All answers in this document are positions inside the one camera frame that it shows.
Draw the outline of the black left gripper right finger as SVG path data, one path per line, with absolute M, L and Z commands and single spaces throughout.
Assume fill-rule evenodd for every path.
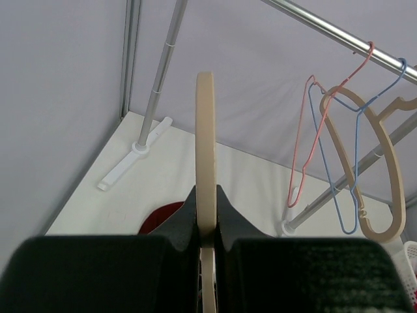
M 363 238 L 277 238 L 217 189 L 220 312 L 412 312 L 388 253 Z

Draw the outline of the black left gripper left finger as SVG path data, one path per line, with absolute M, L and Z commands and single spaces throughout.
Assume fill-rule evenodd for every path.
M 24 241 L 1 277 L 2 312 L 196 312 L 195 192 L 149 234 Z

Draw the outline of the dark maroon t shirt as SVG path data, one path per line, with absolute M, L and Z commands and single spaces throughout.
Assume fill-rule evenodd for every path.
M 155 209 L 142 223 L 138 234 L 148 234 L 163 224 L 170 216 L 177 212 L 184 202 L 178 201 L 163 205 Z

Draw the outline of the beige wooden hanger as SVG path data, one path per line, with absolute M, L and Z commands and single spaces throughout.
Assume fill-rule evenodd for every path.
M 341 142 L 336 127 L 331 118 L 325 114 L 326 109 L 329 107 L 331 96 L 337 93 L 342 94 L 356 104 L 357 108 L 359 109 L 356 119 L 359 120 L 362 115 L 366 117 L 381 145 L 382 151 L 379 154 L 383 155 L 385 158 L 393 201 L 392 223 L 385 231 L 376 232 L 372 228 L 371 222 L 367 217 L 367 212 L 365 210 L 365 205 L 362 199 L 362 193 L 358 187 L 358 170 L 352 169 L 348 154 L 346 153 L 346 150 Z M 399 161 L 394 149 L 394 144 L 390 139 L 383 123 L 397 110 L 415 110 L 416 99 L 414 98 L 412 100 L 405 100 L 402 97 L 397 97 L 378 115 L 370 108 L 370 104 L 371 101 L 364 102 L 364 100 L 362 100 L 357 94 L 353 93 L 349 89 L 344 87 L 333 87 L 323 96 L 319 108 L 320 113 L 324 117 L 324 122 L 327 130 L 336 148 L 343 171 L 345 172 L 348 186 L 351 190 L 351 195 L 354 198 L 355 210 L 358 213 L 357 220 L 359 221 L 361 231 L 368 239 L 385 244 L 397 239 L 404 230 L 406 223 L 406 205 L 403 178 Z

